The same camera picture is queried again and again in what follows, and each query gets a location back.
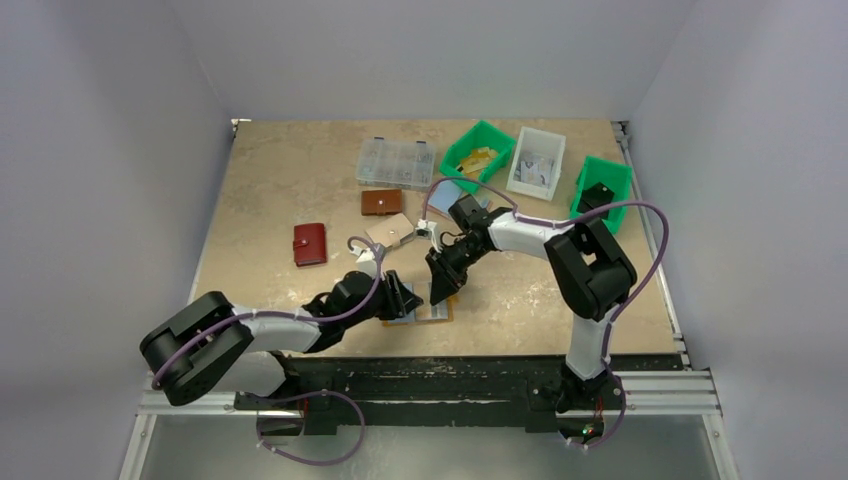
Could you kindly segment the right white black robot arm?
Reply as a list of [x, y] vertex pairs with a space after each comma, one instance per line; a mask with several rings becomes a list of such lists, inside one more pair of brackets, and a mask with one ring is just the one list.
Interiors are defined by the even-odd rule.
[[637, 281], [636, 270], [600, 219], [557, 227], [506, 208], [489, 211], [465, 195], [449, 208], [460, 228], [452, 244], [437, 242], [425, 260], [431, 272], [429, 303], [436, 305], [466, 284], [468, 269], [490, 252], [546, 260], [574, 314], [564, 379], [594, 386], [609, 375], [609, 343], [618, 310]]

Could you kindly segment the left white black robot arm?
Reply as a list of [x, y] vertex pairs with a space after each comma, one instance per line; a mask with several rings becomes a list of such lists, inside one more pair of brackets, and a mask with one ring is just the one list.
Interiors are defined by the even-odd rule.
[[220, 388], [271, 396], [286, 381], [281, 353], [322, 352], [367, 320], [402, 319], [423, 303], [394, 270], [351, 271], [290, 311], [251, 310], [210, 291], [148, 333], [139, 350], [153, 389], [173, 406]]

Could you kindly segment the mustard yellow card holder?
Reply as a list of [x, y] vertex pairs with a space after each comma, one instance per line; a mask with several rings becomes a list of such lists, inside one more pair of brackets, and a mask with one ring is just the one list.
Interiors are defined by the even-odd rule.
[[453, 321], [453, 298], [445, 299], [437, 305], [430, 303], [431, 284], [429, 282], [405, 283], [404, 286], [420, 297], [423, 304], [406, 316], [393, 320], [382, 320], [384, 327], [424, 325]]

